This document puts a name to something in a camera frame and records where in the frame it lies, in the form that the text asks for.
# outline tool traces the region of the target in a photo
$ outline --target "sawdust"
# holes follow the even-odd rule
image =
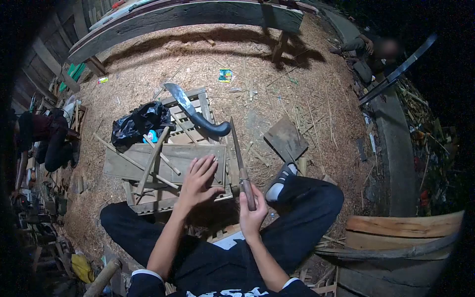
[[[220,123],[233,116],[241,147],[253,141],[254,150],[270,163],[266,167],[252,153],[245,160],[251,180],[263,191],[283,162],[262,136],[276,123],[276,117],[278,120],[289,115],[309,143],[304,154],[310,160],[307,176],[322,178],[326,173],[343,190],[343,209],[328,233],[333,238],[343,237],[347,216],[361,212],[362,185],[355,184],[361,177],[364,179],[371,164],[360,162],[355,143],[357,138],[365,137],[365,124],[350,87],[352,74],[341,57],[328,52],[325,39],[333,36],[320,26],[322,21],[305,14],[302,34],[290,38],[279,66],[270,59],[280,32],[269,29],[267,36],[255,26],[234,28],[235,25],[217,24],[167,29],[133,38],[98,54],[109,73],[108,82],[97,84],[97,78],[85,71],[79,81],[81,91],[76,95],[88,107],[88,120],[82,127],[79,165],[70,182],[82,174],[88,188],[82,194],[69,194],[73,202],[64,229],[73,245],[100,258],[103,244],[108,244],[114,253],[125,256],[100,226],[99,211],[104,202],[124,201],[125,195],[119,179],[102,174],[105,150],[92,133],[97,131],[101,138],[110,141],[113,120],[149,102],[154,89],[159,89],[180,66],[182,69],[172,82],[184,90],[205,86],[215,120]],[[216,46],[211,47],[200,32],[213,39]],[[220,64],[235,71],[231,83],[218,81]],[[279,79],[267,86],[276,78]],[[257,92],[252,101],[248,91],[229,92],[231,87],[246,89],[251,80]],[[322,161],[307,102],[315,121]]]

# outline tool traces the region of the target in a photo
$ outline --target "yellow bag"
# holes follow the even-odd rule
[[[95,279],[94,272],[91,265],[84,255],[71,255],[71,262],[73,263],[73,271],[85,283],[92,283]]]

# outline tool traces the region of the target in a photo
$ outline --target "black pants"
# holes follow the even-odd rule
[[[290,205],[292,210],[264,228],[261,237],[279,265],[291,274],[312,253],[336,219],[343,204],[343,193],[328,182],[289,176],[278,200]],[[163,225],[147,223],[125,202],[105,207],[101,224],[113,241],[147,266]],[[236,242],[230,250],[224,250],[184,235],[168,281],[195,295],[213,291],[216,283],[226,283],[228,288],[263,285],[249,246],[242,240]]]
[[[54,172],[62,165],[73,159],[73,147],[71,143],[65,143],[67,135],[66,118],[60,116],[53,121],[50,140],[41,141],[36,153],[39,164],[44,163],[48,172]]]

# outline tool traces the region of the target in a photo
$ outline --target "black rubber handle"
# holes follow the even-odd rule
[[[200,126],[202,129],[208,131],[211,136],[223,137],[229,134],[231,131],[231,124],[229,122],[222,122],[219,125],[208,122],[200,113],[195,113],[190,117],[190,120],[196,126]]]

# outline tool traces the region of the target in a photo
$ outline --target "dark background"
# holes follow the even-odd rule
[[[67,5],[68,1],[57,1]],[[459,162],[473,172],[473,3],[463,1],[334,1],[345,6],[363,26],[379,27],[383,35],[401,37],[410,55],[432,32],[439,39],[413,66],[408,76],[416,84],[442,126],[455,125],[461,138]],[[8,212],[6,172],[12,162],[12,131],[7,126],[10,89],[23,49],[54,7],[50,0],[0,1],[0,295],[35,296],[31,268],[20,253]],[[436,283],[436,291],[457,295],[473,289],[473,205],[464,217],[460,245],[451,264]]]

